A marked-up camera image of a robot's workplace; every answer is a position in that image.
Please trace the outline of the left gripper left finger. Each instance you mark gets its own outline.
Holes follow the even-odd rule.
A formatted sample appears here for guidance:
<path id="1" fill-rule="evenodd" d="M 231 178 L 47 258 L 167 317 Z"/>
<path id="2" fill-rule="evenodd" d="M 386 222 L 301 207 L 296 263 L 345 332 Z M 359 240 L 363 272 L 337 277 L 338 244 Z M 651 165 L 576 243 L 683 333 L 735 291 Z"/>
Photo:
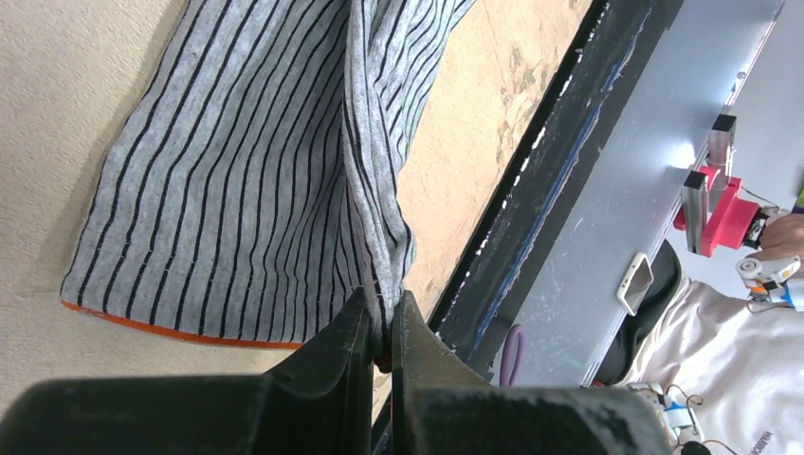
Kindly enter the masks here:
<path id="1" fill-rule="evenodd" d="M 366 454 L 371 317 L 357 290 L 265 373 L 48 380 L 1 422 L 5 454 Z"/>

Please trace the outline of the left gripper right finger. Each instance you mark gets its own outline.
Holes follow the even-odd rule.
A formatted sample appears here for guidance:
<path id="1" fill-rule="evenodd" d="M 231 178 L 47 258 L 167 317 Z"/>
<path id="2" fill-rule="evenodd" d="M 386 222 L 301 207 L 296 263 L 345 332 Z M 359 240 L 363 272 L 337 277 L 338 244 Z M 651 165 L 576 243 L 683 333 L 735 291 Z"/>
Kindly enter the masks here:
<path id="1" fill-rule="evenodd" d="M 394 454 L 668 454 L 652 409 L 611 388 L 500 388 L 429 328 L 414 295 L 395 307 Z"/>

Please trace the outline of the grey striped underwear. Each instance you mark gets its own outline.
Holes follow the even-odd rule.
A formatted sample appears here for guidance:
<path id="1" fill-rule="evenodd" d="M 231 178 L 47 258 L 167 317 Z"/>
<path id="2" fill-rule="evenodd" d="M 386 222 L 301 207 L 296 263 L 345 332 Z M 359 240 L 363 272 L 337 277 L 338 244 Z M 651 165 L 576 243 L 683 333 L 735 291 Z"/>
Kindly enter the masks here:
<path id="1" fill-rule="evenodd" d="M 398 176 L 467 1 L 191 1 L 100 170 L 64 304 L 297 346 L 357 290 L 388 340 Z"/>

